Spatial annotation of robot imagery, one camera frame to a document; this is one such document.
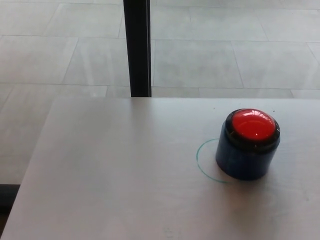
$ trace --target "table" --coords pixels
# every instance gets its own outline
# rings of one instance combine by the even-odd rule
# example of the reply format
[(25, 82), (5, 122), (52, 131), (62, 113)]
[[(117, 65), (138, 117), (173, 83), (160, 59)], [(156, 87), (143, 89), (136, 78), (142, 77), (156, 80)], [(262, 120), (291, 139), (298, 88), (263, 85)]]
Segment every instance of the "table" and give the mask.
[[(281, 128), (269, 173), (253, 182), (214, 160), (239, 108)], [(319, 113), (318, 100), (60, 98), (2, 240), (317, 239)]]

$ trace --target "button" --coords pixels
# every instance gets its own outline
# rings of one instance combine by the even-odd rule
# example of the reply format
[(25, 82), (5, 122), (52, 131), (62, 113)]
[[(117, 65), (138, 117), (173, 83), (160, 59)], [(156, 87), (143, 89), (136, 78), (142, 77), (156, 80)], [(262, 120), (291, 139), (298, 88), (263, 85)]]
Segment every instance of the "button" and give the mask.
[(274, 119), (257, 109), (241, 109), (235, 112), (232, 125), (240, 136), (253, 141), (266, 140), (276, 130)]

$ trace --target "floor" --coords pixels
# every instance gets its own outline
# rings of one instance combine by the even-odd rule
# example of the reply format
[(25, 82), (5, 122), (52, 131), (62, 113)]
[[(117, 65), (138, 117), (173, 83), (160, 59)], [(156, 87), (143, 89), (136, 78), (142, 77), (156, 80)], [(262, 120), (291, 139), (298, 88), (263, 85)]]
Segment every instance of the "floor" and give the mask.
[[(319, 0), (150, 0), (152, 96), (320, 99)], [(129, 97), (121, 0), (0, 0), (0, 183), (57, 96)]]

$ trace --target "metal pole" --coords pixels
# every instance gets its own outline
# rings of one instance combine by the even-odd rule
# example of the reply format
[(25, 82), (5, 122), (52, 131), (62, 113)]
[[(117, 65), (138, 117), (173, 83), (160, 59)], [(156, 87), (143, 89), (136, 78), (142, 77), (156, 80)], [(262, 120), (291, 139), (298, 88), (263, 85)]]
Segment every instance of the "metal pole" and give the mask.
[(123, 0), (131, 97), (151, 97), (150, 0)]

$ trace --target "green circle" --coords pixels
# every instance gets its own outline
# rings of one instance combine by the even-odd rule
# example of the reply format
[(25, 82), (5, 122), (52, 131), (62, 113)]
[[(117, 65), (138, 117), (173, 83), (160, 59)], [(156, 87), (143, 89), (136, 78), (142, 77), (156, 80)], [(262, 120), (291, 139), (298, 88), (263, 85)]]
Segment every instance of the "green circle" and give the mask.
[(198, 168), (200, 169), (200, 171), (209, 179), (215, 181), (215, 182), (218, 182), (220, 184), (231, 184), (232, 182), (231, 181), (224, 181), (224, 180), (219, 180), (219, 179), (216, 179), (212, 176), (209, 176), (208, 174), (205, 173), (205, 171), (201, 168), (200, 164), (199, 164), (199, 153), (200, 153), (200, 150), (202, 149), (202, 147), (204, 145), (206, 145), (207, 143), (210, 143), (210, 142), (213, 142), (213, 141), (217, 141), (219, 140), (219, 138), (213, 138), (213, 139), (210, 139), (208, 141), (205, 141), (204, 143), (201, 144), (201, 146), (198, 148), (198, 150), (196, 151), (196, 155), (195, 155), (195, 159), (196, 159), (196, 163), (198, 165)]

